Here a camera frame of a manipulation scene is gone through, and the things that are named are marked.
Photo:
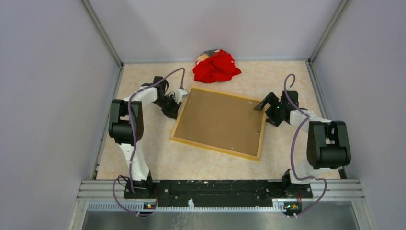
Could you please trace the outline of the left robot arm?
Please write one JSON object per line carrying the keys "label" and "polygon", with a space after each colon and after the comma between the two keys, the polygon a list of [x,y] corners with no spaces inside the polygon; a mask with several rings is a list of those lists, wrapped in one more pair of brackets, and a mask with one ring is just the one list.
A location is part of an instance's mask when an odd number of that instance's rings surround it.
{"label": "left robot arm", "polygon": [[144,83],[132,95],[114,99],[110,107],[108,134],[122,150],[129,168],[130,189],[142,198],[153,194],[154,186],[148,182],[150,169],[143,153],[143,109],[157,105],[164,116],[177,119],[182,99],[188,95],[183,87],[168,92],[169,82],[156,76],[152,83]]}

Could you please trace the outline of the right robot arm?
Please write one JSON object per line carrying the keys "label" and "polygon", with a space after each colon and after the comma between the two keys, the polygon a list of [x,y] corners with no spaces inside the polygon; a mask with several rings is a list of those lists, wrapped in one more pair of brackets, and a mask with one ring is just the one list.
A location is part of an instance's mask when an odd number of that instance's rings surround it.
{"label": "right robot arm", "polygon": [[[283,91],[281,97],[270,92],[253,108],[265,111],[266,122],[275,127],[282,122],[297,127],[290,150],[291,168],[282,177],[281,192],[286,197],[294,197],[313,181],[323,182],[327,189],[327,181],[320,175],[347,166],[351,161],[346,123],[317,116],[300,107],[298,98],[297,91]],[[306,158],[295,164],[294,149],[301,131],[307,134]]]}

